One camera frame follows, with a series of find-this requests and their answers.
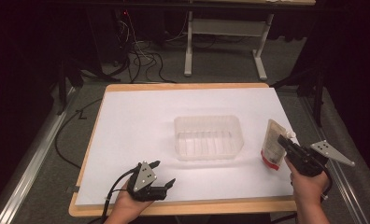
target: metal desk leg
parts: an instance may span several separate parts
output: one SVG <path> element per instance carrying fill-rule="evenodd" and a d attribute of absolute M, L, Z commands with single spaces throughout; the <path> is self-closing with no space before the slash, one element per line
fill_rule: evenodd
<path fill-rule="evenodd" d="M 261 35 L 260 46 L 258 49 L 252 51 L 253 58 L 254 58 L 254 61 L 255 61 L 255 64 L 258 70 L 259 78 L 260 80 L 263 80 L 263 81 L 267 80 L 267 76 L 266 76 L 266 73 L 264 72 L 264 68 L 263 68 L 263 64 L 261 60 L 261 54 L 262 54 L 264 43 L 266 42 L 267 35 L 269 34 L 270 26 L 272 25 L 273 16 L 274 16 L 273 14 L 269 14 L 269 16 L 267 17 L 266 23 L 263 27 L 263 33 Z"/>
<path fill-rule="evenodd" d="M 192 75 L 192 16 L 192 12 L 188 12 L 188 45 L 185 55 L 185 77 L 190 77 Z"/>

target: hand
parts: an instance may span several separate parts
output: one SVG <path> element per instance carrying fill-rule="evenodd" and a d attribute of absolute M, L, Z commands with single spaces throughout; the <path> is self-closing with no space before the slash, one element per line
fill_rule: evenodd
<path fill-rule="evenodd" d="M 127 189 L 127 182 L 121 188 Z M 136 219 L 152 203 L 135 201 L 127 191 L 121 190 L 105 224 L 127 224 Z"/>
<path fill-rule="evenodd" d="M 292 172 L 291 182 L 294 199 L 298 203 L 320 204 L 320 196 L 328 185 L 327 175 L 324 172 L 313 177 L 301 175 L 287 157 L 285 162 Z"/>
<path fill-rule="evenodd" d="M 320 202 L 320 196 L 328 185 L 327 174 L 322 172 L 313 177 L 301 175 L 287 158 L 285 158 L 285 162 L 292 172 L 293 197 L 296 202 L 299 223 L 329 223 Z"/>

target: table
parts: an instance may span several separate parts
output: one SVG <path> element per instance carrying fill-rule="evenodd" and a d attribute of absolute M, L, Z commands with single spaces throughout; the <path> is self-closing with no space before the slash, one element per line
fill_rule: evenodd
<path fill-rule="evenodd" d="M 265 4 L 269 1 L 261 0 L 218 0 L 227 3 L 259 3 Z M 275 4 L 287 4 L 297 6 L 313 6 L 315 0 L 294 0 L 294 1 L 276 1 Z M 266 81 L 267 75 L 264 71 L 261 54 L 270 26 L 272 25 L 274 14 L 268 14 L 266 21 L 228 21 L 228 20 L 207 20 L 194 19 L 192 11 L 188 12 L 188 42 L 185 54 L 185 72 L 184 75 L 192 75 L 192 36 L 193 34 L 208 35 L 238 35 L 238 36 L 258 36 L 260 44 L 257 49 L 252 51 L 252 57 L 255 62 L 260 80 Z"/>
<path fill-rule="evenodd" d="M 113 91 L 169 91 L 169 90 L 205 90 L 205 89 L 241 89 L 268 88 L 263 83 L 226 83 L 226 84 L 139 84 L 139 85 L 110 85 L 106 92 Z M 94 125 L 92 138 L 95 135 L 97 122 Z M 82 183 L 86 164 L 90 154 L 92 141 L 88 146 L 77 186 Z M 76 205 L 78 193 L 73 194 L 69 213 L 74 217 L 101 216 L 103 205 Z M 279 211 L 295 211 L 296 205 L 292 196 L 261 197 L 250 199 L 211 200 L 197 202 L 154 203 L 147 208 L 143 216 L 196 215 L 196 214 L 234 214 L 234 213 L 269 213 Z"/>

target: clear plastic container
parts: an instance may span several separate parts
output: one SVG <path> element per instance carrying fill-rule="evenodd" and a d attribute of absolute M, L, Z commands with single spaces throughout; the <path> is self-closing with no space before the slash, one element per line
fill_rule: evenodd
<path fill-rule="evenodd" d="M 178 117 L 174 123 L 180 161 L 230 160 L 244 145 L 235 116 Z"/>

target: metal rail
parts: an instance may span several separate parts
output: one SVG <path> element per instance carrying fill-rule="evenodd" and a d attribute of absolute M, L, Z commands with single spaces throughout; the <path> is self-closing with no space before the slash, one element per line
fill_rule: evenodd
<path fill-rule="evenodd" d="M 75 88 L 71 88 L 69 93 L 67 94 L 68 97 L 68 105 L 66 109 L 73 103 L 76 90 Z M 36 179 L 36 176 L 42 166 L 43 161 L 50 149 L 50 146 L 56 136 L 56 133 L 60 129 L 61 124 L 63 123 L 65 116 L 67 114 L 66 109 L 60 116 L 57 116 L 51 122 L 50 130 L 42 136 L 42 141 L 36 149 L 36 153 L 34 157 L 31 159 L 30 163 L 28 164 L 24 174 L 21 177 L 17 187 L 14 189 L 12 195 L 10 196 L 9 200 L 5 208 L 2 210 L 0 215 L 0 224 L 8 224 L 11 223 L 13 218 L 16 216 L 22 202 L 24 201 L 25 197 L 27 196 L 28 192 L 30 191 L 33 183 Z"/>
<path fill-rule="evenodd" d="M 299 97 L 301 101 L 301 105 L 304 107 L 310 122 L 313 124 L 315 131 L 320 140 L 326 140 L 326 135 L 322 128 L 318 127 L 316 124 L 313 115 L 312 115 L 312 108 L 310 102 L 305 97 Z M 348 207 L 348 210 L 356 224 L 367 224 L 369 223 L 366 219 L 365 213 L 363 212 L 356 195 L 354 194 L 353 187 L 349 183 L 348 179 L 346 178 L 343 170 L 340 166 L 340 163 L 337 161 L 329 160 L 328 161 L 328 169 L 331 172 L 332 177 L 334 178 L 336 185 L 338 186 L 340 193 Z"/>

